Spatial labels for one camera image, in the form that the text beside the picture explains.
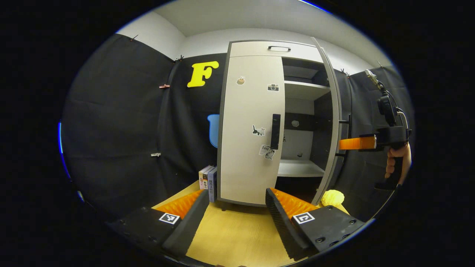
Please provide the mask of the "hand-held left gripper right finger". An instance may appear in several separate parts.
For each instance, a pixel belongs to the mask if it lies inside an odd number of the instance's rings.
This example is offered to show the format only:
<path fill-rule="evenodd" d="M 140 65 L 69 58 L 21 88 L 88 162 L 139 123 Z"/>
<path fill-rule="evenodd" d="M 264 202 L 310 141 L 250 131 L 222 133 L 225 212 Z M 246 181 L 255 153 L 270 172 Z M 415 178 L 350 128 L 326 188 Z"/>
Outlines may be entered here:
<path fill-rule="evenodd" d="M 287 255 L 295 261 L 324 255 L 366 226 L 333 205 L 317 207 L 274 188 L 266 189 L 266 206 Z"/>

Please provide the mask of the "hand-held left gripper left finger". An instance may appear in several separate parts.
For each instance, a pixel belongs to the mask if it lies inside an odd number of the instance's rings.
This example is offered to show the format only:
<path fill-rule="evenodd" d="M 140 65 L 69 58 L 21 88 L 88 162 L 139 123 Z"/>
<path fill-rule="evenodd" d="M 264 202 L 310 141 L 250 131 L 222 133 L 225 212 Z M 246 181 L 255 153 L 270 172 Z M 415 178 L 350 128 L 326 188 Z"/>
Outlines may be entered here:
<path fill-rule="evenodd" d="M 157 208 L 139 208 L 108 226 L 151 254 L 180 260 L 187 254 L 208 205 L 208 190 L 201 189 Z"/>

